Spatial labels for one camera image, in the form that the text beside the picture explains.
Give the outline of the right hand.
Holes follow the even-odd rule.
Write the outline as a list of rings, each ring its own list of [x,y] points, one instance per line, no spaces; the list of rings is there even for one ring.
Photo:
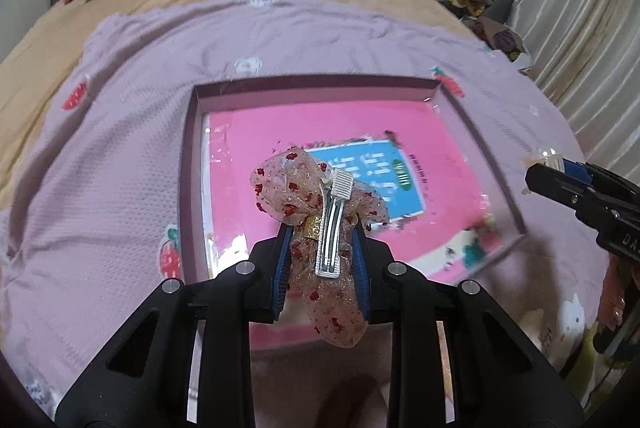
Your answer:
[[[609,330],[616,330],[623,323],[627,285],[627,276],[620,265],[620,258],[609,255],[598,310],[599,324]]]

